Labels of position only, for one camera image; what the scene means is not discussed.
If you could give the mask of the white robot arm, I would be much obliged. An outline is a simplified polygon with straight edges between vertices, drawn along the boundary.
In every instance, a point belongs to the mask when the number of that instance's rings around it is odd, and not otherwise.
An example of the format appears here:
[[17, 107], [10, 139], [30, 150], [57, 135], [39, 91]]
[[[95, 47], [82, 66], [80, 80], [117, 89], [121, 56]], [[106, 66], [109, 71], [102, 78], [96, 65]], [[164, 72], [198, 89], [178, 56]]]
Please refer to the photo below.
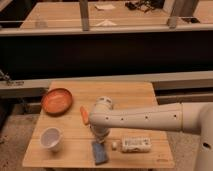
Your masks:
[[89, 113], [93, 134], [104, 140], [109, 128], [181, 131], [198, 134], [194, 171], [213, 171], [213, 102], [172, 103], [115, 110], [110, 98], [100, 97]]

